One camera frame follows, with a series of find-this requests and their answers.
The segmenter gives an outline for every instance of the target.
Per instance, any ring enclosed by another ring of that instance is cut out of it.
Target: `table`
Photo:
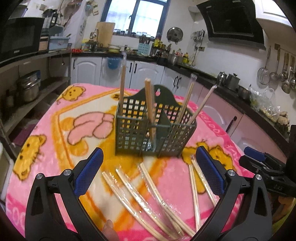
[[[125,90],[126,95],[136,92]],[[179,96],[175,98],[178,102],[183,100]],[[193,230],[194,208],[188,164],[191,163],[190,155],[195,154],[197,147],[204,146],[226,169],[234,169],[239,175],[252,176],[239,166],[238,160],[243,152],[204,112],[197,117],[197,129],[181,158],[115,156],[114,116],[118,100],[119,89],[81,83],[71,85],[39,121],[17,158],[6,197],[7,216],[20,233],[24,235],[25,209],[35,176],[38,173],[44,173],[45,176],[60,175],[65,169],[73,169],[80,160],[86,159],[95,147],[104,151],[104,162],[86,195],[80,197],[80,201],[99,229],[103,228],[107,219],[111,219],[120,240],[151,240],[152,236],[118,201],[105,183],[102,171],[111,172],[118,179],[115,168],[121,166],[150,207],[167,223],[137,168],[137,164],[143,162],[166,203]],[[189,107],[192,111],[197,109],[193,102],[189,103]],[[211,214],[213,205],[197,174],[196,177],[201,219],[204,223]],[[141,210],[127,191],[126,196],[136,210]],[[75,230],[60,196],[56,197],[67,227]],[[240,202],[241,197],[238,198],[224,229],[230,228],[233,223]],[[155,227],[144,212],[142,215]]]

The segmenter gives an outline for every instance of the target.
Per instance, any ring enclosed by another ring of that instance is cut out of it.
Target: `screw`
[[[262,180],[262,176],[259,175],[259,174],[256,175],[256,178],[257,178],[258,180]]]
[[[63,174],[65,175],[65,176],[69,176],[70,174],[71,174],[71,170],[70,169],[67,169],[67,170],[64,170],[64,172],[63,172]]]
[[[36,175],[36,179],[41,179],[43,177],[43,174],[42,173],[39,173]]]
[[[228,171],[229,176],[235,176],[235,171],[234,170],[229,170]]]

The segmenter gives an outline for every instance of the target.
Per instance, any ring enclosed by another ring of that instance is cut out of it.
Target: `dark green plastic basket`
[[[137,94],[124,97],[123,115],[116,112],[115,154],[137,154],[180,157],[182,151],[196,130],[196,121],[186,125],[192,117],[186,109],[181,124],[175,124],[181,106],[176,102],[172,92],[162,85],[154,86],[155,124],[151,124],[146,114],[145,89]],[[151,145],[149,128],[156,128],[155,145]]]

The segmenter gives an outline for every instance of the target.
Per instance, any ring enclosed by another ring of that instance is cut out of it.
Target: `window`
[[[102,22],[115,23],[115,29],[162,33],[170,0],[107,0]]]

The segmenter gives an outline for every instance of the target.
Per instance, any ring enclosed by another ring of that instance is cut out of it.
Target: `blue gripper pad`
[[[266,160],[266,156],[264,155],[264,153],[259,152],[251,147],[246,147],[244,149],[244,153],[245,153],[245,155],[247,155],[259,162],[263,162]]]
[[[225,167],[214,160],[203,146],[197,148],[195,157],[213,193],[221,197],[226,187]]]
[[[96,148],[94,152],[89,156],[89,158],[87,159],[88,163],[85,165],[75,181],[74,194],[77,198],[86,193],[96,173],[100,169],[103,163],[103,159],[104,154],[102,149],[100,148]]]

